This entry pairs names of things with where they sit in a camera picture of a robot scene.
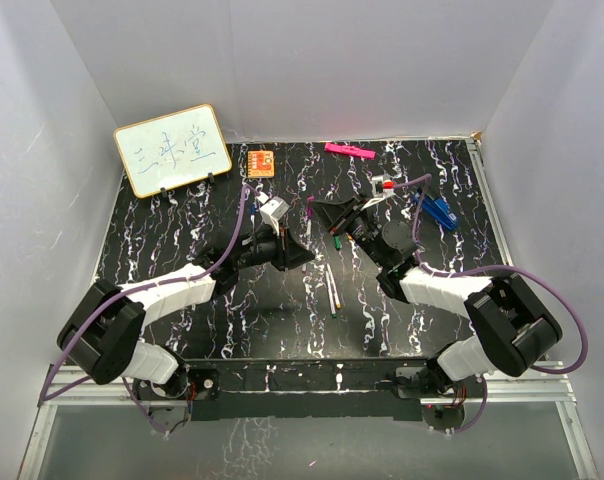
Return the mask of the white pen with green end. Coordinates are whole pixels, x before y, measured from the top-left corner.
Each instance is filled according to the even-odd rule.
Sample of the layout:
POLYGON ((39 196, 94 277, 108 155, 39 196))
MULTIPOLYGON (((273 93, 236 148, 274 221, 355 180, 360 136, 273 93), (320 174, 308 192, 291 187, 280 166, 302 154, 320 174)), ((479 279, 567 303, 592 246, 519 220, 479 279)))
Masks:
POLYGON ((325 280, 326 280, 326 285, 327 285, 327 289, 328 289, 331 317, 337 318, 335 297, 334 297, 333 288, 332 288, 332 284, 331 284, 331 278, 330 278, 330 274, 329 274, 328 270, 325 271, 325 280))

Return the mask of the orange spiral notebook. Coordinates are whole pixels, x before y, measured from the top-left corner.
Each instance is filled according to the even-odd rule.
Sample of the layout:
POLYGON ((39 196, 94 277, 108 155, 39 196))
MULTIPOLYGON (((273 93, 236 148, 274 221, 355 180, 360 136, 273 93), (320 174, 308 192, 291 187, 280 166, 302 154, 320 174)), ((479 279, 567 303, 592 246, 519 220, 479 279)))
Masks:
POLYGON ((247 155, 247 172, 251 179, 275 176, 275 158, 272 151, 254 150, 247 155))

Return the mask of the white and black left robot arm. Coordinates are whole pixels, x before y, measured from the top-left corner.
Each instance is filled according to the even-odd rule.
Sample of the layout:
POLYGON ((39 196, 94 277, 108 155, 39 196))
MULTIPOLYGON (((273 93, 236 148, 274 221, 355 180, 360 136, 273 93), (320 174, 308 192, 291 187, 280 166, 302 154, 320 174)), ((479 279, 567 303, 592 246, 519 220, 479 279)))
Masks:
POLYGON ((83 329, 68 357, 98 385, 125 376, 153 383, 168 399, 179 398, 189 383, 184 361, 166 347, 142 341, 144 329, 172 313, 225 295, 245 268, 270 264, 284 272, 315 259, 284 227, 276 234, 261 226, 239 235, 228 257, 224 251, 217 239, 194 261, 148 281, 148 289, 142 288, 142 282, 117 286, 95 281, 58 334, 58 347, 64 350, 94 311, 108 303, 83 329))

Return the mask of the small whiteboard with wooden frame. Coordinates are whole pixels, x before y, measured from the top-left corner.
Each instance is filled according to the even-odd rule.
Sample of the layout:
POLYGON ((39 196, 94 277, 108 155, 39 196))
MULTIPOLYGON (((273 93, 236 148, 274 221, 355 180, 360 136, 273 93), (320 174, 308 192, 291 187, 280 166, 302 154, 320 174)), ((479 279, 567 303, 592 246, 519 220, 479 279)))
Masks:
POLYGON ((133 193, 140 199, 232 168, 209 104, 120 127, 113 137, 133 193))

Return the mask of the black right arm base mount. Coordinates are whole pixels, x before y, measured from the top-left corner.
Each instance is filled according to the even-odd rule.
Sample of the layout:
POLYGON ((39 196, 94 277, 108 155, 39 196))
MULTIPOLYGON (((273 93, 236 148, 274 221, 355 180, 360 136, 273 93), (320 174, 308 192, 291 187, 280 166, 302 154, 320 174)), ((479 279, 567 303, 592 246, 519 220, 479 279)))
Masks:
POLYGON ((460 407, 468 398, 471 384, 482 393, 482 400, 474 417, 476 421, 484 413, 488 403, 488 387, 482 375, 472 374, 462 380, 452 380, 435 364, 425 364, 420 369, 402 366, 388 372, 376 383, 376 388, 388 390, 400 399, 442 396, 452 390, 454 398, 450 407, 460 407))

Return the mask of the white pen with yellow end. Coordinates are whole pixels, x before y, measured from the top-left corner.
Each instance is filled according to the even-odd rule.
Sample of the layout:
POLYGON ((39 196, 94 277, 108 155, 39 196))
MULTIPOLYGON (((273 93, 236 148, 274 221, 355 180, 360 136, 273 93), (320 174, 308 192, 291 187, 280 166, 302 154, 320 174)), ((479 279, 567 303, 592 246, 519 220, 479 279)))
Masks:
POLYGON ((336 282, 335 282, 335 278, 334 278, 334 275, 333 275, 333 271, 332 271, 331 265, 327 264, 326 268, 327 268, 327 274, 328 274, 328 277, 329 277, 329 283, 330 283, 330 286, 331 286, 331 291, 332 291, 335 307, 336 307, 336 309, 339 310, 339 309, 341 309, 341 302, 340 302, 339 293, 338 293, 338 290, 337 290, 337 285, 336 285, 336 282))

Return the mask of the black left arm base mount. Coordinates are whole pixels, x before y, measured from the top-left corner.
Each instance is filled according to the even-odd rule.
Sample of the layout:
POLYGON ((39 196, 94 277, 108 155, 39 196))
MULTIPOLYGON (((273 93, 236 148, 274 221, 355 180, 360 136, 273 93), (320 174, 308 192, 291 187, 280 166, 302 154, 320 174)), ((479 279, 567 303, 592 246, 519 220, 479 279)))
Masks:
POLYGON ((219 419, 220 373, 212 368, 179 370, 168 385, 134 380, 134 396, 151 416, 166 425, 173 419, 214 421, 219 419))

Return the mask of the white pen with magenta end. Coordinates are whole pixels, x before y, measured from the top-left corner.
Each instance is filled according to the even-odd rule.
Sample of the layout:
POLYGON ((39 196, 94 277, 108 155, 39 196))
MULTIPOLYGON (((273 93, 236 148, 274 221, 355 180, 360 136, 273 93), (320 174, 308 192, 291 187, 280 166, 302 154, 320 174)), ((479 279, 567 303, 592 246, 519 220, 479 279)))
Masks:
MULTIPOLYGON (((305 235, 304 235, 304 246, 307 250, 310 248, 311 230, 312 230, 312 220, 309 216, 309 217, 307 217, 307 220, 306 220, 306 231, 305 231, 305 235)), ((307 270, 308 270, 308 262, 305 262, 302 265, 301 271, 303 274, 306 275, 307 270)))

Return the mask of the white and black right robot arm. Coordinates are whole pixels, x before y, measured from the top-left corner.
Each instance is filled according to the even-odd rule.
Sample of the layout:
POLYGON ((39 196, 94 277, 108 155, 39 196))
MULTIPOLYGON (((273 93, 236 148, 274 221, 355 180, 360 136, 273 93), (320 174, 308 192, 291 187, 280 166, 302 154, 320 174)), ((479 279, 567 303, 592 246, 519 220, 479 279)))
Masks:
POLYGON ((313 200, 310 207, 329 234, 349 235, 377 265, 376 280, 387 297, 462 316, 474 329, 473 336, 429 358, 411 386, 448 397, 475 375, 519 377, 562 339, 559 323, 521 275, 429 274, 418 265, 411 227, 379 224, 367 201, 356 195, 342 202, 313 200))

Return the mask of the blue stapler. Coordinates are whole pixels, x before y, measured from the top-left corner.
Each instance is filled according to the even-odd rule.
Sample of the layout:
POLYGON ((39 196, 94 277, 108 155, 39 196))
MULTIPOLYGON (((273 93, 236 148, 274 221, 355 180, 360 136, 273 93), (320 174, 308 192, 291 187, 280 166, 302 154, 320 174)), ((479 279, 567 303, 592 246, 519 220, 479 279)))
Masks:
POLYGON ((436 195, 431 189, 425 194, 420 211, 426 212, 447 231, 454 231, 458 228, 456 214, 451 210, 445 199, 436 195))

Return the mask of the aluminium front rail frame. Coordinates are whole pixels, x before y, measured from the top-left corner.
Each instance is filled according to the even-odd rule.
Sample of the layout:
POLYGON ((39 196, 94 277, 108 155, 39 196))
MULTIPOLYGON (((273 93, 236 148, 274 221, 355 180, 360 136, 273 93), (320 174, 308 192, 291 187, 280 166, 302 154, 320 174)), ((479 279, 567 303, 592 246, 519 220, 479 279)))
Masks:
POLYGON ((162 397, 65 366, 23 479, 595 479, 568 379, 531 371, 424 395, 413 359, 196 360, 162 397))

